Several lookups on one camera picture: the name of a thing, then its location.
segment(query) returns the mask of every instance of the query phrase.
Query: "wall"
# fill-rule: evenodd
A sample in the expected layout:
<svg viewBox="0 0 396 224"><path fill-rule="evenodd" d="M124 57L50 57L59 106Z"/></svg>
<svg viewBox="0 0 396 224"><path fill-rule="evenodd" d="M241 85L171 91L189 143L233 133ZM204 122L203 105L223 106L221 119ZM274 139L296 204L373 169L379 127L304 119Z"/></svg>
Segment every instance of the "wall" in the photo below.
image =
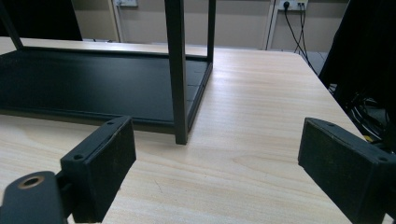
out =
<svg viewBox="0 0 396 224"><path fill-rule="evenodd" d="M304 26L308 51L328 52L330 50L332 39L340 26L346 8L346 0L310 0L308 2ZM301 31L300 13L291 11L288 13L288 18L298 38ZM285 14L283 11L279 11L276 17L272 49L295 48L296 44L286 22Z"/></svg>
<svg viewBox="0 0 396 224"><path fill-rule="evenodd" d="M107 2L106 4L105 1L111 0L73 0L83 37L104 38L106 36L107 39L115 39L115 25L112 26L111 22L109 22L109 17L111 17L109 11L111 10L109 9L109 3ZM217 6L216 46L247 49L265 48L270 24L268 16L274 1L219 0ZM138 8L118 8L124 41L133 43L165 43L166 30L163 1L140 0L138 4ZM332 38L341 22L346 7L347 0L309 1L304 28L305 43L308 50L329 51ZM204 45L207 35L207 1L185 0L185 22L186 43ZM290 23L295 34L299 34L300 15L298 13L290 13ZM295 49L295 43L289 26L286 24L283 11L278 11L277 13L272 37L271 49Z"/></svg>
<svg viewBox="0 0 396 224"><path fill-rule="evenodd" d="M118 40L113 11L107 0L72 0L72 3L83 38Z"/></svg>

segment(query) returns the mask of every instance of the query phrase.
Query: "power socket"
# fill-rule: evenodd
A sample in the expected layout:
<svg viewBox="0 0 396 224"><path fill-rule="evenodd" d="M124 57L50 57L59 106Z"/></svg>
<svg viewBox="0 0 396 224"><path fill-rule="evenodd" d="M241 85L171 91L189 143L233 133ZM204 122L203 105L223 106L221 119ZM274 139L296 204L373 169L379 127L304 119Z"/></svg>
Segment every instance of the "power socket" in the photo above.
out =
<svg viewBox="0 0 396 224"><path fill-rule="evenodd" d="M116 0L115 3L120 7L137 7L137 0Z"/></svg>
<svg viewBox="0 0 396 224"><path fill-rule="evenodd" d="M285 8L283 7L283 4L285 2L289 2L289 8L288 11L300 11L300 10L306 10L306 7L308 6L308 0L281 0L279 2L279 10L285 10Z"/></svg>

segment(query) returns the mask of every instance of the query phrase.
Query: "light wood tabletop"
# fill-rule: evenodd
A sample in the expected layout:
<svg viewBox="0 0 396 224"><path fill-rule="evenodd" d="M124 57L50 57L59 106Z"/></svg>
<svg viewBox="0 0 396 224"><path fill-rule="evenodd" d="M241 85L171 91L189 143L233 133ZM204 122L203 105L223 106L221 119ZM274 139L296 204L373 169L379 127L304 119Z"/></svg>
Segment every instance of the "light wood tabletop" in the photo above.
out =
<svg viewBox="0 0 396 224"><path fill-rule="evenodd" d="M166 46L24 42L166 51ZM0 53L11 50L11 41L0 38ZM104 223L349 223L297 164L305 117L360 136L299 55L215 49L189 143L177 146L172 134L135 131L137 160ZM96 128L0 115L0 198L23 175L59 172L59 159Z"/></svg>

